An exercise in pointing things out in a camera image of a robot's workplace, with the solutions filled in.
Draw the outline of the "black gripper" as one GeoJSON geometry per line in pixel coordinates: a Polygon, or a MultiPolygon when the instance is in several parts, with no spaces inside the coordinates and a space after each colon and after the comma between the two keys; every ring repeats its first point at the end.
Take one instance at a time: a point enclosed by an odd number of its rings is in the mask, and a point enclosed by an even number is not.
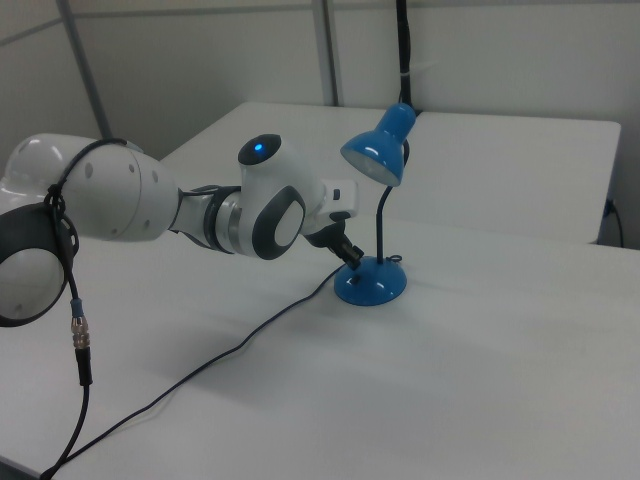
{"type": "Polygon", "coordinates": [[[321,230],[305,235],[304,238],[316,248],[327,248],[340,258],[351,270],[360,266],[360,259],[364,252],[356,245],[351,244],[345,234],[346,222],[332,223],[321,230]]]}

